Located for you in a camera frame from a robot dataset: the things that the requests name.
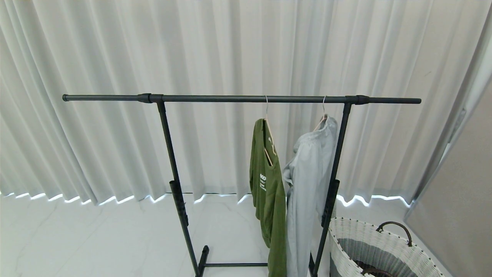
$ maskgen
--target white wicker basket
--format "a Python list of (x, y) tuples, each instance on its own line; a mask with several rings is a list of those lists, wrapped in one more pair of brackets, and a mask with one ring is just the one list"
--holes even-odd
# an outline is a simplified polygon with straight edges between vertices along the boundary
[[(386, 224), (403, 227), (408, 240), (383, 231)], [(412, 243), (409, 231), (397, 222), (389, 221), (376, 227), (359, 220), (334, 218), (329, 230), (332, 277), (373, 276), (370, 273), (391, 277), (443, 276), (429, 256)], [(379, 271), (364, 270), (355, 261)]]

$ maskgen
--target hanging clothes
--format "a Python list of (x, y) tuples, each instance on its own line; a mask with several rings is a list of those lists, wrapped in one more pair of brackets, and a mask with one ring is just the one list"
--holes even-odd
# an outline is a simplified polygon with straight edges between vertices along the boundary
[(325, 115), (318, 130), (304, 134), (297, 140), (294, 145), (296, 156), (282, 172), (283, 179), (289, 184), (288, 277), (306, 277), (308, 274), (315, 211), (321, 222), (332, 172), (336, 132), (337, 122)]
[(256, 207), (256, 218), (260, 220), (261, 233), (270, 249), (268, 276), (285, 277), (286, 225), (285, 191), (275, 146), (268, 123), (259, 119), (254, 125), (249, 165), (249, 185)]

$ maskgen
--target green shirt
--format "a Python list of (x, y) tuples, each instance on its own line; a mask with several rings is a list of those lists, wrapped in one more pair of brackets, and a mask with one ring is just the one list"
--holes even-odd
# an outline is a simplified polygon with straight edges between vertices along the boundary
[[(268, 152), (272, 164), (267, 158)], [(254, 125), (249, 165), (249, 186), (256, 207), (256, 218), (260, 220), (263, 240), (270, 254), (268, 255), (268, 276), (285, 277), (286, 262), (286, 223), (285, 191), (278, 157), (274, 152), (273, 140), (264, 119)]]

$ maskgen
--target black metal clothing rack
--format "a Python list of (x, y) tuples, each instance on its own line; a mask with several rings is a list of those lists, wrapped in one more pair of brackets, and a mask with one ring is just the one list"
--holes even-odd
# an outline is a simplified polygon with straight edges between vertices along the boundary
[(171, 162), (171, 169), (173, 172), (173, 178), (170, 182), (171, 191), (176, 204), (176, 210), (183, 229), (184, 240), (188, 247), (189, 256), (196, 277), (202, 277), (206, 267), (257, 267), (267, 266), (267, 263), (207, 263), (207, 257), (209, 254), (209, 247), (205, 245), (202, 250), (200, 261), (197, 263), (195, 252), (191, 244), (191, 237), (188, 231), (188, 216), (186, 214), (185, 202), (183, 200), (183, 192), (181, 190), (180, 178), (178, 174), (178, 167), (176, 165), (176, 158), (174, 156), (173, 143), (171, 141), (171, 133), (169, 131), (169, 124), (166, 116), (165, 102), (236, 102), (236, 103), (340, 103), (344, 104), (343, 117), (340, 124), (340, 132), (338, 135), (337, 147), (335, 149), (335, 157), (333, 162), (333, 169), (330, 176), (330, 184), (328, 193), (326, 196), (325, 209), (322, 216), (321, 226), (323, 231), (321, 233), (321, 240), (318, 247), (318, 253), (316, 260), (313, 256), (309, 259), (309, 273), (312, 277), (318, 276), (318, 269), (321, 263), (321, 256), (326, 242), (328, 234), (328, 226), (330, 225), (331, 215), (335, 200), (337, 197), (338, 186), (340, 181), (336, 179), (338, 164), (340, 162), (341, 149), (343, 146), (343, 139), (345, 137), (345, 131), (347, 129), (348, 116), (352, 105), (362, 105), (368, 103), (387, 103), (387, 104), (419, 104), (421, 99), (418, 98), (377, 98), (368, 97), (364, 95), (356, 96), (226, 96), (226, 95), (162, 95), (162, 94), (139, 94), (139, 95), (66, 95), (62, 96), (64, 101), (138, 101), (143, 103), (157, 103), (157, 108), (160, 114), (160, 120), (162, 128), (164, 130), (164, 138), (166, 140), (167, 152), (169, 154), (169, 161)]

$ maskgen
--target basket handle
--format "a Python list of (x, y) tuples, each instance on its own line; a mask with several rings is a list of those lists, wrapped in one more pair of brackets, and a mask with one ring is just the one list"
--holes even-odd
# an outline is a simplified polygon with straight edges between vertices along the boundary
[(384, 274), (386, 276), (393, 277), (393, 275), (387, 273), (386, 271), (380, 270), (380, 269), (377, 269), (377, 268), (366, 268), (366, 269), (364, 269), (362, 271), (362, 275), (365, 275), (367, 273), (381, 273), (381, 274)]
[(376, 229), (376, 231), (381, 233), (381, 231), (383, 231), (383, 226), (384, 225), (388, 225), (388, 224), (395, 224), (395, 225), (398, 225), (398, 226), (402, 227), (405, 230), (406, 235), (408, 236), (408, 246), (409, 247), (412, 247), (412, 237), (410, 236), (410, 232), (401, 223), (394, 222), (394, 221), (386, 221), (386, 222), (381, 223), (381, 225), (379, 225), (379, 227)]

